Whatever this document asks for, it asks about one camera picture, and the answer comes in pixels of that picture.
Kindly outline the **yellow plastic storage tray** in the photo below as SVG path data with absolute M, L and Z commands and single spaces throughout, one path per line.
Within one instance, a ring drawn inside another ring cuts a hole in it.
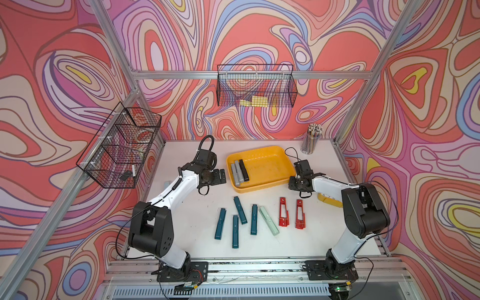
M 242 160 L 249 181 L 235 185 L 231 165 Z M 226 158 L 228 175 L 233 189 L 240 194 L 288 184 L 291 176 L 296 175 L 293 163 L 280 146 L 268 146 L 232 153 Z

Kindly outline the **light green pliers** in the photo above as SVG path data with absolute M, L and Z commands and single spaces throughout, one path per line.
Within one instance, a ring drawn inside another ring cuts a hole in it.
M 271 218 L 270 214 L 268 213 L 267 209 L 264 207 L 264 206 L 261 206 L 259 208 L 259 211 L 261 213 L 261 216 L 263 218 L 263 220 L 266 222 L 267 224 L 267 227 L 269 228 L 269 230 L 271 231 L 271 234 L 273 236 L 277 236 L 279 235 L 280 231 L 279 229 L 277 228 L 277 226 L 275 225 L 275 222 L 273 221 L 273 219 Z

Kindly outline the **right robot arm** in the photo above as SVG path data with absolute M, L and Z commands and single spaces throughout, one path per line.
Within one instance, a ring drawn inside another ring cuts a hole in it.
M 355 256 L 365 242 L 390 225 L 390 215 L 371 183 L 345 183 L 324 173 L 315 173 L 306 159 L 293 166 L 296 175 L 289 179 L 290 190 L 300 195 L 318 193 L 342 204 L 346 229 L 336 245 L 327 251 L 325 260 L 327 275 L 339 278 L 353 269 Z

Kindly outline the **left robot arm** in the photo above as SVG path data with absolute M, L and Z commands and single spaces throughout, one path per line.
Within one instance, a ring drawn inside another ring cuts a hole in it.
M 127 244 L 153 255 L 167 267 L 183 272 L 190 268 L 190 255 L 175 242 L 173 210 L 193 191 L 226 183 L 225 170 L 217 169 L 217 156 L 198 149 L 191 162 L 178 168 L 178 177 L 149 202 L 133 209 Z

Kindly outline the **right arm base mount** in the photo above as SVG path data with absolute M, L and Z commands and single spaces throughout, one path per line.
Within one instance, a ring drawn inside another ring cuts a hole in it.
M 355 262 L 339 264 L 331 259 L 305 261 L 302 270 L 307 272 L 310 281 L 351 281 L 358 280 Z

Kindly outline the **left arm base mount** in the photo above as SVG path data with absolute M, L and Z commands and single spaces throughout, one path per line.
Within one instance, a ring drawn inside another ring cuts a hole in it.
M 209 263 L 207 261 L 186 262 L 180 269 L 161 263 L 156 273 L 159 283 L 192 282 L 202 283 L 208 279 Z

